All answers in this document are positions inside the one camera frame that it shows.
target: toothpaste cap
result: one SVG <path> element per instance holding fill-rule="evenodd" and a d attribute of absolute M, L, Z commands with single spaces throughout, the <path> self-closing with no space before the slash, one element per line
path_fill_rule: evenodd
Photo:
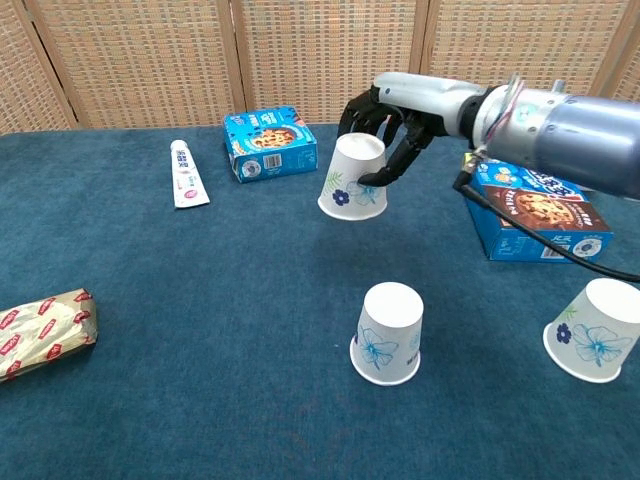
<path fill-rule="evenodd" d="M 185 142 L 184 140 L 174 140 L 173 142 L 171 142 L 171 150 L 188 150 L 189 147 L 187 146 L 187 142 Z"/>

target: black cable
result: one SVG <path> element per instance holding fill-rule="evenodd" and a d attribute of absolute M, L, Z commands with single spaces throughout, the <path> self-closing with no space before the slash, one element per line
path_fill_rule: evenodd
<path fill-rule="evenodd" d="M 456 181 L 453 184 L 453 188 L 459 191 L 462 195 L 464 195 L 469 200 L 477 203 L 482 208 L 490 210 L 491 212 L 496 214 L 498 217 L 500 217 L 504 221 L 509 222 L 511 225 L 513 225 L 515 228 L 517 228 L 521 232 L 526 233 L 531 238 L 539 241 L 545 247 L 550 248 L 557 254 L 562 255 L 565 258 L 568 258 L 569 260 L 571 260 L 574 263 L 577 263 L 581 267 L 587 268 L 601 275 L 606 275 L 607 277 L 615 278 L 617 280 L 622 280 L 625 282 L 632 282 L 632 283 L 640 283 L 640 275 L 621 272 L 619 270 L 613 270 L 611 268 L 604 267 L 596 263 L 588 262 L 584 258 L 580 258 L 577 255 L 574 255 L 573 253 L 559 246 L 557 243 L 554 243 L 548 238 L 543 237 L 538 232 L 520 223 L 518 220 L 516 220 L 510 215 L 507 215 L 498 207 L 496 207 L 494 204 L 492 204 L 489 200 L 483 197 L 477 190 L 475 190 L 473 187 L 469 185 L 470 181 L 471 181 L 471 174 L 468 172 L 462 171 L 458 175 L 458 178 L 456 178 Z"/>

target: upside-down cup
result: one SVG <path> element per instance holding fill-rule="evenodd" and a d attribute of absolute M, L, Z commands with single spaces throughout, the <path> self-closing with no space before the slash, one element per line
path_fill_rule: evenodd
<path fill-rule="evenodd" d="M 420 295 L 402 283 L 369 289 L 350 345 L 356 371 L 382 386 L 411 379 L 420 367 L 423 310 Z"/>
<path fill-rule="evenodd" d="M 386 164 L 382 140 L 368 133 L 347 133 L 338 138 L 327 178 L 318 198 L 324 213 L 340 220 L 366 220 L 387 208 L 387 189 L 358 183 L 366 173 Z"/>
<path fill-rule="evenodd" d="M 640 291 L 610 278 L 590 281 L 544 329 L 544 347 L 581 380 L 615 380 L 640 335 Z"/>

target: toothpaste tube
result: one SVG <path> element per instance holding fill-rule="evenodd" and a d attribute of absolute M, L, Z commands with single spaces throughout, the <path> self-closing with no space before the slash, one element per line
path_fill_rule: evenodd
<path fill-rule="evenodd" d="M 171 142 L 173 202 L 176 208 L 197 207 L 209 203 L 198 169 L 184 140 Z"/>

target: red and white wrapper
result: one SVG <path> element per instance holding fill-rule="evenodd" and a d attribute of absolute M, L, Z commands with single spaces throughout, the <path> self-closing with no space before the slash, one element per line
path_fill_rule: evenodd
<path fill-rule="evenodd" d="M 0 382 L 73 353 L 98 338 L 93 297 L 74 290 L 0 312 Z"/>

